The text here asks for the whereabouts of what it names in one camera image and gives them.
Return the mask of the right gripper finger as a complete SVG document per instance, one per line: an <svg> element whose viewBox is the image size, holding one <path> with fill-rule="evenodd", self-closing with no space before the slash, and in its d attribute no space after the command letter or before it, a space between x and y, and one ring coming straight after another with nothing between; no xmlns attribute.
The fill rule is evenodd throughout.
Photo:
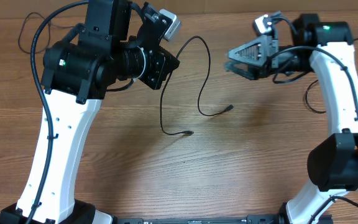
<svg viewBox="0 0 358 224"><path fill-rule="evenodd" d="M267 57L272 55L274 50L274 40L269 35L260 37L230 50L228 58L247 65L261 67Z"/></svg>
<svg viewBox="0 0 358 224"><path fill-rule="evenodd" d="M259 79L259 69L245 63L230 60L224 64L224 69L227 72L235 73L248 80Z"/></svg>

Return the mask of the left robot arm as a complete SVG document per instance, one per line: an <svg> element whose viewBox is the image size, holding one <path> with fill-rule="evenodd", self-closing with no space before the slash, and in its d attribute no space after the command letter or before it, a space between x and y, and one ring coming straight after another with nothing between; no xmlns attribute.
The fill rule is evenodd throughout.
<svg viewBox="0 0 358 224"><path fill-rule="evenodd" d="M131 1L86 4L85 21L45 51L43 74L34 74L43 105L39 139L25 189L0 223L116 223L74 196L90 127L116 81L158 90L180 64L160 45L181 26L174 13Z"/></svg>

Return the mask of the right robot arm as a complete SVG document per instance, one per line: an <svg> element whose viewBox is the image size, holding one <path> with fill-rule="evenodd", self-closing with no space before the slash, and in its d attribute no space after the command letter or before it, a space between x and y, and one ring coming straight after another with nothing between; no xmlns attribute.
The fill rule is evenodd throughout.
<svg viewBox="0 0 358 224"><path fill-rule="evenodd" d="M230 50L226 70L249 80L315 73L321 87L329 136L308 155L309 179L276 215L248 215L247 223L331 223L326 210L358 189L358 75L354 38L344 21L323 22L301 14L289 22L293 43L279 44L280 12L254 21L256 39Z"/></svg>

